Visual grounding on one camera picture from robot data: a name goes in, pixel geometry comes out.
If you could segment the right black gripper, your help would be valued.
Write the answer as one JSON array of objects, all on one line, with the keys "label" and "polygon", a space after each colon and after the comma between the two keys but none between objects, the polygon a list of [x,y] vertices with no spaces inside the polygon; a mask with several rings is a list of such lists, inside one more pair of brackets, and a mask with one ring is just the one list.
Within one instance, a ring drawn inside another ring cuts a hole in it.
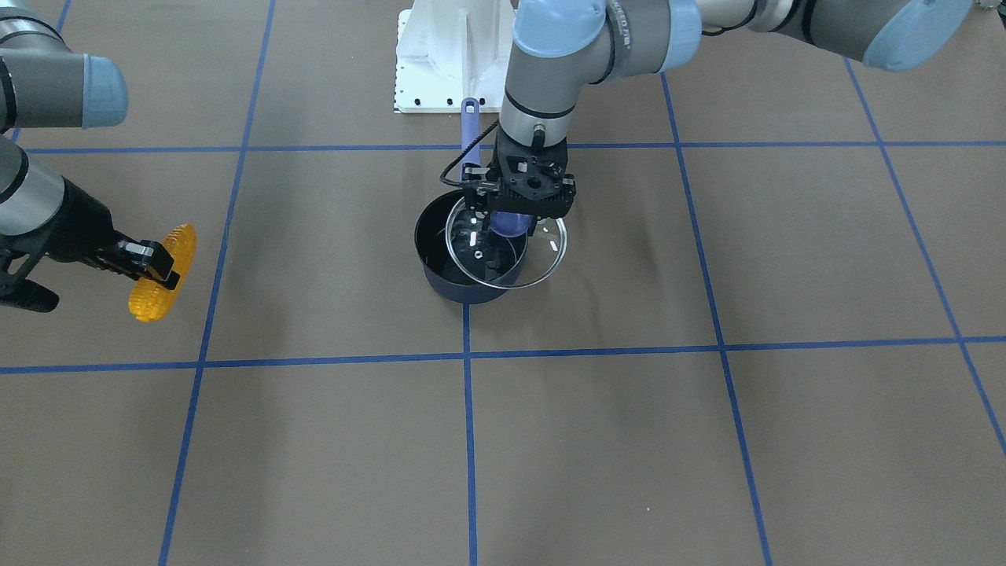
[{"label": "right black gripper", "polygon": [[[119,272],[134,281],[153,281],[175,290],[180,273],[173,271],[174,258],[159,241],[122,240],[111,212],[72,182],[64,183],[64,200],[54,216],[53,236],[47,257],[60,263],[83,263],[94,269]],[[113,262],[118,245],[118,266]]]}]

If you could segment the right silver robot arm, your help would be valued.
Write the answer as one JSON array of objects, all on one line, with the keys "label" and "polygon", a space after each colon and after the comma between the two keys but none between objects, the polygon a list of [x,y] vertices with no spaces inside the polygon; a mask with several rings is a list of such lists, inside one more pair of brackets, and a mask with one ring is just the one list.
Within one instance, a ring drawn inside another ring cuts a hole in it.
[{"label": "right silver robot arm", "polygon": [[[111,127],[128,107],[114,61],[73,51],[28,2],[2,3],[3,131]],[[179,261],[162,244],[118,232],[100,201],[3,138],[2,298],[46,294],[28,278],[46,257],[169,290],[181,280]]]}]

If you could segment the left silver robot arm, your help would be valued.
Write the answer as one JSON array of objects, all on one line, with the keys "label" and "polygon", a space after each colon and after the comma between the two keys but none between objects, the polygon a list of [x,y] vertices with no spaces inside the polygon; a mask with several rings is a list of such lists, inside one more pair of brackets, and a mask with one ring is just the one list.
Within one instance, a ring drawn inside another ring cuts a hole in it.
[{"label": "left silver robot arm", "polygon": [[576,194],[567,136],[582,88],[682,67],[704,37],[777,33],[903,72],[930,60],[970,11],[970,1],[522,1],[493,159],[464,166],[464,203],[563,218]]}]

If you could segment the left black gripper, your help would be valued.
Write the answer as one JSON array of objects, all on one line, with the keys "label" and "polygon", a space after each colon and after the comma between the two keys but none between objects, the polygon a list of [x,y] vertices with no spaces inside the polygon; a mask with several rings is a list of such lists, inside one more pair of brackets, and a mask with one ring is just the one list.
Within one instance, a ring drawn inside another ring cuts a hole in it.
[{"label": "left black gripper", "polygon": [[562,219],[574,204],[576,182],[567,173],[568,144],[534,149],[512,138],[497,138],[487,171],[466,164],[464,207],[493,214]]}]

